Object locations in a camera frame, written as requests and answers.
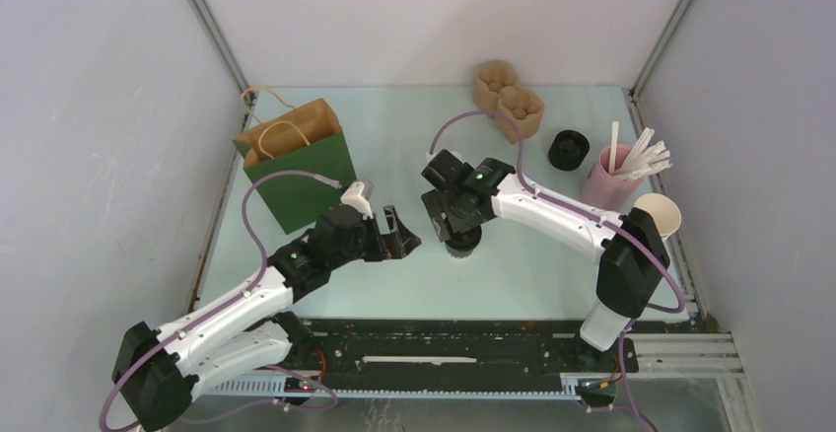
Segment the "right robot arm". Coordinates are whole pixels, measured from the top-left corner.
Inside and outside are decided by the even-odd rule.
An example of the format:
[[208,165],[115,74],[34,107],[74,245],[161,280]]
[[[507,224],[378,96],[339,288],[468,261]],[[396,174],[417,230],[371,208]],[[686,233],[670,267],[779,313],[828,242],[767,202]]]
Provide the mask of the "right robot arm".
[[612,345],[648,307],[669,266],[662,236],[642,209],[627,214],[595,208],[544,188],[511,165],[487,158],[477,166],[441,150],[427,156],[421,200],[438,239],[454,256],[470,255],[482,227],[519,222],[586,254],[597,267],[596,300],[573,345],[577,364],[597,371]]

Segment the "black paper coffee cup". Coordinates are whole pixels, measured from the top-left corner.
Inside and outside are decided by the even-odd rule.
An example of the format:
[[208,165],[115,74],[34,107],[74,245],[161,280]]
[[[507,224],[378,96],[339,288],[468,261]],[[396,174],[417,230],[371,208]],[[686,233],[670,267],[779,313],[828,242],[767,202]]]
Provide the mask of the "black paper coffee cup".
[[446,243],[446,249],[450,256],[456,259],[469,257],[477,248],[477,244]]

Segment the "green paper bag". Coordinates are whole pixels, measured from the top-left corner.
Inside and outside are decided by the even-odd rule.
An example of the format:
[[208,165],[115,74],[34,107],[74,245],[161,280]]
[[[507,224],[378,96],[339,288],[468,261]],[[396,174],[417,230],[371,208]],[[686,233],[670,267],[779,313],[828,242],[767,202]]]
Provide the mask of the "green paper bag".
[[[341,123],[324,99],[294,106],[265,87],[242,95],[254,126],[233,139],[252,182],[280,171],[319,174],[348,185],[356,179]],[[281,229],[290,234],[313,223],[339,200],[338,192],[307,177],[288,176],[257,189]]]

